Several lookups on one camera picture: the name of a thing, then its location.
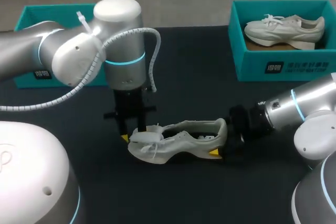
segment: black table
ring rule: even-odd
[[[225,26],[158,31],[158,91],[149,97],[158,111],[149,114],[148,124],[215,120],[227,116],[231,106],[250,106],[302,84],[238,82]],[[155,39],[149,35],[145,41],[151,55]],[[0,90],[0,105],[28,105],[69,88],[17,90],[10,81]],[[115,121],[103,120],[113,109],[113,92],[93,87],[62,105],[1,113],[0,120],[36,124],[58,137],[82,188],[88,224],[292,224],[291,195],[308,171],[293,145],[293,131],[251,143],[226,162],[184,157],[151,165],[128,153]],[[134,127],[130,122],[129,129]]]

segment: cable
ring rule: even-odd
[[[44,108],[49,108],[55,105],[58,105],[69,98],[73,97],[78,91],[80,91],[87,83],[90,78],[90,76],[93,73],[93,70],[96,68],[96,65],[98,63],[98,60],[101,57],[101,51],[109,47],[112,43],[116,42],[118,39],[124,38],[126,36],[130,36],[133,34],[141,34],[141,33],[152,33],[156,35],[156,46],[155,50],[149,65],[149,78],[150,78],[150,83],[152,87],[152,92],[156,92],[156,86],[154,82],[154,77],[153,77],[153,68],[154,68],[154,63],[156,60],[156,57],[158,56],[160,46],[161,46],[161,36],[160,33],[153,29],[153,28],[136,28],[128,31],[124,31],[120,34],[114,35],[111,38],[109,38],[106,42],[104,42],[101,50],[96,54],[95,58],[93,59],[93,62],[91,64],[91,67],[89,68],[88,72],[84,76],[84,78],[80,81],[80,83],[74,87],[71,91],[66,93],[65,95],[54,99],[50,102],[44,102],[36,105],[29,105],[29,106],[0,106],[0,111],[8,111],[8,112],[18,112],[18,111],[32,111],[32,110],[40,110]]]

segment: shoe upper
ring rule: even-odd
[[[324,18],[317,20],[306,20],[297,15],[284,17],[273,17],[247,23],[244,32],[246,35],[279,42],[289,40],[303,42],[318,42],[324,33]]]
[[[177,134],[164,138],[165,131],[174,130]],[[203,138],[193,138],[192,132],[215,133],[216,136]],[[178,152],[188,152],[192,149],[212,151],[223,146],[227,139],[227,127],[224,119],[216,121],[184,121],[165,127],[158,125],[147,126],[146,132],[134,130],[130,137],[128,149],[135,157],[155,158],[160,155],[176,154]]]

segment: shoe box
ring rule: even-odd
[[[247,39],[244,28],[266,14],[308,20],[323,16],[325,32],[315,50],[263,47]],[[328,0],[234,1],[228,32],[239,81],[310,81],[336,72],[336,12]]]
[[[36,5],[24,7],[15,31],[22,30],[39,22],[52,20],[66,28],[80,26],[76,12],[80,11],[86,20],[93,19],[95,4]],[[18,88],[64,87],[48,70],[36,70],[14,79]],[[103,68],[88,86],[107,86]]]

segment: robotic arm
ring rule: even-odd
[[[143,33],[155,34],[157,39],[149,67],[153,92],[156,92],[153,65],[160,48],[160,34],[155,29],[142,28],[141,7],[134,0],[102,0],[96,4],[93,13],[94,18],[89,24],[78,13],[83,26],[73,29],[46,21],[19,32],[0,34],[0,81],[47,69],[60,82],[74,87],[50,102],[1,106],[0,110],[30,111],[61,103],[92,81],[103,65],[116,103],[116,111],[104,117],[116,118],[125,139],[128,118],[137,118],[140,131],[146,130],[145,115],[155,107],[146,108],[142,101],[146,82]]]
[[[273,131],[297,129],[294,142],[309,165],[316,166],[336,151],[336,73],[308,82],[252,109],[236,106],[230,118],[244,141]]]

